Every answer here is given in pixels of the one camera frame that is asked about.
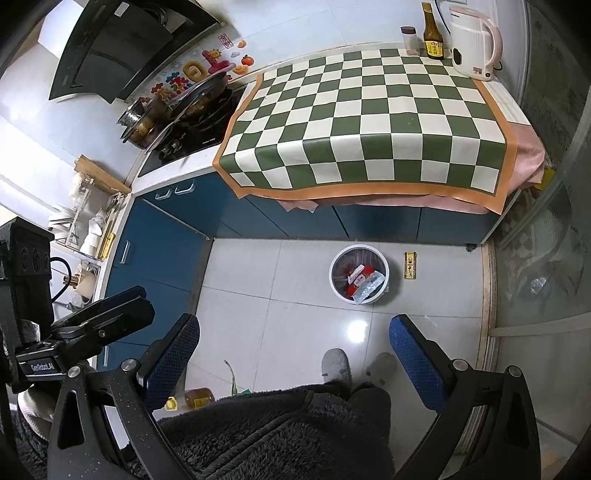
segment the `blue gripper pad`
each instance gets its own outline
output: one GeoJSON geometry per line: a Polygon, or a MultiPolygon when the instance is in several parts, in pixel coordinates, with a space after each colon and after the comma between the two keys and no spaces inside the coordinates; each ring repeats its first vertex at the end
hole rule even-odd
{"type": "Polygon", "coordinates": [[[388,335],[392,350],[406,370],[423,404],[429,410],[443,412],[447,401],[443,378],[399,317],[390,321],[388,335]]]}
{"type": "Polygon", "coordinates": [[[193,315],[183,314],[176,325],[148,350],[138,371],[138,382],[144,388],[146,410],[162,408],[187,366],[199,343],[199,322],[193,315]]]}

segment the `checkered tablecloth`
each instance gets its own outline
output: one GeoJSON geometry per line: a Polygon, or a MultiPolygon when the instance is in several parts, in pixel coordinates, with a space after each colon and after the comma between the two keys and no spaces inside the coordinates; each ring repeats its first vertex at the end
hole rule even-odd
{"type": "Polygon", "coordinates": [[[500,211],[516,147],[478,83],[398,49],[280,67],[257,78],[214,166],[239,197],[438,194],[500,211]]]}

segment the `green square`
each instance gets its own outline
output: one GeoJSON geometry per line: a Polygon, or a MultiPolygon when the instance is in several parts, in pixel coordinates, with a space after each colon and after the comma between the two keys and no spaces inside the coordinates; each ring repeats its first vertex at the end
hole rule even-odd
{"type": "Polygon", "coordinates": [[[331,118],[335,114],[336,103],[325,103],[324,105],[314,105],[310,120],[322,120],[324,118],[331,118]]]}
{"type": "Polygon", "coordinates": [[[397,48],[380,48],[379,54],[382,57],[399,57],[400,53],[398,53],[397,48]]]}
{"type": "Polygon", "coordinates": [[[249,148],[255,148],[258,139],[261,137],[262,132],[256,132],[254,134],[242,134],[242,138],[238,142],[236,151],[248,150],[249,148]]]}
{"type": "Polygon", "coordinates": [[[272,93],[282,92],[286,83],[287,82],[281,82],[281,83],[277,83],[276,85],[273,85],[271,88],[269,88],[269,91],[267,92],[267,95],[270,95],[272,93]]]}
{"type": "Polygon", "coordinates": [[[349,100],[361,100],[361,87],[344,88],[339,90],[336,101],[347,102],[349,100]]]}
{"type": "Polygon", "coordinates": [[[452,156],[452,138],[449,135],[423,135],[423,160],[449,163],[452,156]]]}
{"type": "Polygon", "coordinates": [[[450,187],[461,187],[469,189],[472,185],[474,176],[474,165],[460,165],[457,163],[449,164],[447,172],[447,184],[450,187]]]}
{"type": "Polygon", "coordinates": [[[277,76],[280,77],[282,75],[287,75],[288,73],[293,72],[293,65],[286,65],[285,67],[281,67],[277,69],[277,76]]]}
{"type": "Polygon", "coordinates": [[[340,178],[344,183],[360,183],[368,181],[368,173],[365,162],[361,161],[340,161],[337,162],[340,178]]]}
{"type": "Polygon", "coordinates": [[[386,78],[384,78],[384,75],[367,75],[361,77],[361,85],[364,87],[371,85],[386,85],[386,78]]]}
{"type": "Polygon", "coordinates": [[[392,135],[361,135],[361,149],[363,150],[363,157],[366,160],[392,158],[392,135]]]}
{"type": "Polygon", "coordinates": [[[421,133],[421,122],[418,121],[417,113],[391,113],[390,131],[394,133],[421,133]]]}
{"type": "Polygon", "coordinates": [[[304,133],[306,133],[307,126],[308,124],[286,125],[283,128],[281,137],[279,138],[279,143],[302,140],[304,138],[304,133]]]}
{"type": "Polygon", "coordinates": [[[254,110],[255,108],[259,108],[264,99],[265,99],[265,97],[260,97],[255,100],[251,100],[250,102],[248,102],[248,106],[246,107],[246,110],[254,110]]]}
{"type": "Polygon", "coordinates": [[[427,73],[433,75],[447,75],[447,70],[443,65],[425,65],[425,69],[427,70],[427,73]]]}
{"type": "Polygon", "coordinates": [[[271,185],[269,185],[269,181],[263,175],[261,171],[246,171],[244,172],[246,176],[251,179],[251,182],[255,184],[255,187],[260,189],[270,189],[271,185]]]}
{"type": "Polygon", "coordinates": [[[340,80],[329,80],[328,82],[320,82],[320,86],[318,87],[318,93],[329,92],[331,90],[338,90],[339,83],[340,80]]]}
{"type": "Polygon", "coordinates": [[[452,100],[462,100],[460,92],[456,87],[448,87],[445,85],[435,85],[435,91],[439,98],[450,98],[452,100]]]}
{"type": "Polygon", "coordinates": [[[269,117],[267,120],[267,124],[265,125],[265,130],[270,130],[271,128],[283,127],[287,122],[287,117],[289,116],[289,112],[283,113],[275,113],[269,117]]]}
{"type": "Polygon", "coordinates": [[[296,98],[297,92],[299,92],[299,91],[300,91],[300,87],[290,88],[289,90],[283,90],[281,92],[281,95],[279,95],[279,100],[277,100],[277,101],[281,102],[282,100],[289,100],[290,98],[296,98]]]}
{"type": "Polygon", "coordinates": [[[487,120],[495,120],[495,114],[492,113],[491,107],[485,103],[464,102],[468,107],[468,111],[473,118],[485,118],[487,120]]]}
{"type": "Polygon", "coordinates": [[[242,169],[236,163],[236,155],[224,155],[220,158],[220,167],[228,173],[241,173],[242,169]]]}
{"type": "Polygon", "coordinates": [[[277,151],[277,145],[266,145],[255,148],[256,161],[261,170],[271,170],[272,168],[284,167],[283,160],[277,151]]]}
{"type": "Polygon", "coordinates": [[[234,127],[232,128],[231,137],[233,137],[234,135],[243,134],[244,130],[246,130],[248,128],[248,125],[250,124],[250,120],[248,122],[241,122],[240,120],[236,121],[234,127]]]}
{"type": "Polygon", "coordinates": [[[476,158],[476,165],[497,168],[500,170],[503,167],[505,152],[506,145],[504,143],[481,140],[480,149],[478,149],[478,157],[476,158]]]}
{"type": "Polygon", "coordinates": [[[384,65],[384,73],[405,73],[404,65],[384,65]]]}
{"type": "Polygon", "coordinates": [[[264,116],[269,116],[274,108],[275,108],[274,103],[260,107],[256,111],[254,120],[256,120],[257,118],[263,118],[264,116]]]}
{"type": "Polygon", "coordinates": [[[349,53],[343,53],[343,60],[361,60],[361,52],[360,51],[350,51],[349,53]]]}
{"type": "Polygon", "coordinates": [[[363,59],[361,61],[362,67],[376,67],[381,66],[382,59],[363,59]]]}
{"type": "Polygon", "coordinates": [[[400,57],[402,58],[402,63],[423,63],[421,57],[400,57]]]}
{"type": "Polygon", "coordinates": [[[297,80],[297,79],[301,79],[304,78],[306,76],[306,72],[308,70],[300,70],[299,72],[294,72],[290,75],[290,80],[297,80]]]}
{"type": "Polygon", "coordinates": [[[372,113],[388,113],[387,98],[369,98],[361,100],[361,115],[372,113]]]}
{"type": "Polygon", "coordinates": [[[421,181],[421,161],[394,160],[394,180],[403,183],[419,183],[421,181]]]}
{"type": "Polygon", "coordinates": [[[414,103],[417,105],[417,113],[445,114],[439,98],[415,98],[414,103]]]}
{"type": "Polygon", "coordinates": [[[273,82],[275,81],[275,79],[268,79],[268,80],[263,80],[263,83],[261,83],[261,88],[267,88],[270,87],[271,85],[273,85],[273,82]]]}
{"type": "Polygon", "coordinates": [[[341,70],[343,68],[343,62],[340,63],[331,63],[324,67],[324,72],[336,72],[337,70],[341,70]]]}
{"type": "Polygon", "coordinates": [[[467,77],[454,77],[452,76],[452,82],[456,87],[464,87],[464,88],[476,88],[476,84],[474,80],[469,79],[467,77]]]}
{"type": "Polygon", "coordinates": [[[330,138],[311,138],[304,140],[304,152],[310,163],[336,162],[330,146],[330,138]]]}
{"type": "Polygon", "coordinates": [[[302,85],[312,85],[313,83],[320,83],[320,79],[322,78],[322,74],[319,73],[317,75],[310,75],[309,77],[305,77],[302,85]]]}
{"type": "Polygon", "coordinates": [[[313,69],[314,67],[321,67],[322,65],[326,65],[326,57],[320,57],[318,59],[311,59],[308,62],[308,66],[311,69],[313,69]]]}
{"type": "Polygon", "coordinates": [[[342,79],[348,79],[351,77],[361,77],[361,68],[356,68],[356,69],[344,69],[341,74],[340,77],[342,79]]]}
{"type": "Polygon", "coordinates": [[[474,121],[469,116],[447,116],[447,122],[456,137],[480,138],[474,121]]]}
{"type": "Polygon", "coordinates": [[[316,177],[309,165],[289,165],[286,167],[287,175],[290,178],[291,186],[294,189],[305,189],[315,187],[316,177]]]}
{"type": "Polygon", "coordinates": [[[413,96],[410,85],[386,85],[386,92],[389,98],[413,96]]]}
{"type": "Polygon", "coordinates": [[[361,117],[356,116],[338,116],[333,118],[333,126],[330,136],[337,135],[359,135],[361,130],[361,117]]]}
{"type": "Polygon", "coordinates": [[[431,77],[426,73],[407,73],[411,85],[432,85],[431,77]]]}
{"type": "Polygon", "coordinates": [[[313,93],[312,95],[304,95],[303,97],[298,97],[295,99],[293,106],[291,107],[292,110],[297,110],[298,108],[304,108],[307,106],[314,105],[314,99],[316,98],[316,94],[313,93]]]}

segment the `black range hood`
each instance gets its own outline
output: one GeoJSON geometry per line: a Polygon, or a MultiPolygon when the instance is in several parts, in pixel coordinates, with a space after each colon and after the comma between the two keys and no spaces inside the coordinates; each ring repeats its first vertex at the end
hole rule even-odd
{"type": "Polygon", "coordinates": [[[90,0],[57,66],[50,100],[71,93],[96,93],[107,102],[125,100],[189,42],[218,21],[191,0],[90,0]],[[172,32],[157,13],[184,21],[172,32]]]}

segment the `person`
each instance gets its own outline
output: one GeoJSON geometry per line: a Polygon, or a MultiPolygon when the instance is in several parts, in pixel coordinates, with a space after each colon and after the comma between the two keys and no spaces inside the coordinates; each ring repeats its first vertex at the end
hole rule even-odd
{"type": "MultiPolygon", "coordinates": [[[[322,384],[222,398],[159,425],[198,478],[391,479],[391,402],[381,386],[395,362],[381,354],[365,372],[368,381],[353,389],[345,352],[331,349],[322,384]]],[[[51,402],[33,386],[13,412],[20,458],[36,479],[47,477],[51,402]]],[[[147,479],[131,445],[122,453],[129,471],[147,479]]]]}

